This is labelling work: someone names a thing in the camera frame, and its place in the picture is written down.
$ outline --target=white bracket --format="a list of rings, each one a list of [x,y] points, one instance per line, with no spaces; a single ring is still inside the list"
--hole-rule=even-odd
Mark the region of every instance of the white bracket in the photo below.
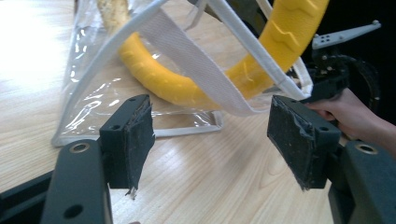
[[[381,27],[379,21],[373,21],[370,25],[365,25],[345,31],[339,31],[327,35],[315,35],[312,41],[312,49],[323,49],[329,46],[347,42],[350,39],[365,35]]]

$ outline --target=black mechanical part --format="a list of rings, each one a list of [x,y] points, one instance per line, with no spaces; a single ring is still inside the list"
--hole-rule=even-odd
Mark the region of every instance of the black mechanical part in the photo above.
[[[322,186],[323,178],[332,181],[334,223],[394,223],[396,161],[385,149],[362,141],[339,145],[340,131],[324,123],[328,122],[300,102],[274,96],[267,135],[303,189],[315,187],[311,179]],[[330,132],[318,132],[320,127]]]
[[[154,144],[148,95],[127,100],[97,141],[61,149],[53,172],[0,194],[0,223],[112,223],[107,183],[137,189]]]
[[[325,187],[324,164],[327,154],[337,149],[341,136],[337,128],[299,102],[276,95],[272,100],[267,135],[302,189]]]
[[[0,223],[39,223],[52,172],[0,194]]]
[[[143,164],[154,144],[148,95],[127,100],[99,131],[112,189],[138,188]]]
[[[63,147],[49,184],[42,224],[112,222],[102,152],[93,140]]]
[[[368,89],[361,100],[373,112],[377,111],[381,92],[378,73],[372,65],[341,54],[336,46],[313,49],[312,59],[314,65],[309,64],[308,67],[314,88],[312,96],[302,103],[332,98],[345,88],[354,88],[354,83],[359,81]]]

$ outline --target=yellow corrugated hose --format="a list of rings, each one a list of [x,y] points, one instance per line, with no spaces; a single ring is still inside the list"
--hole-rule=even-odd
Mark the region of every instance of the yellow corrugated hose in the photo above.
[[[283,71],[287,71],[312,40],[329,0],[276,0],[259,40]],[[131,74],[148,90],[175,105],[219,109],[188,77],[162,66],[145,48],[137,33],[120,47],[119,55]],[[226,75],[246,99],[273,85],[272,79],[248,55]]]

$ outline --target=human hand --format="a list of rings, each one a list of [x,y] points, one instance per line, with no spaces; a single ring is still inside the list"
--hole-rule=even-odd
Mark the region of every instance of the human hand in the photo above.
[[[387,149],[396,158],[396,126],[378,117],[350,90],[329,100],[306,104],[326,120],[338,120],[345,134]]]
[[[350,89],[344,89],[341,94],[332,99],[306,104],[306,106],[317,111],[326,120],[337,119],[338,128],[343,133],[359,139],[365,139],[377,122],[377,115]]]

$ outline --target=white strap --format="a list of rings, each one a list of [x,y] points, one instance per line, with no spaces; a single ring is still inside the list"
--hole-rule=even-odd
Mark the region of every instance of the white strap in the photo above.
[[[263,112],[248,104],[216,63],[163,11],[160,10],[152,20],[146,22],[139,32],[185,70],[186,75],[227,112],[242,117]]]

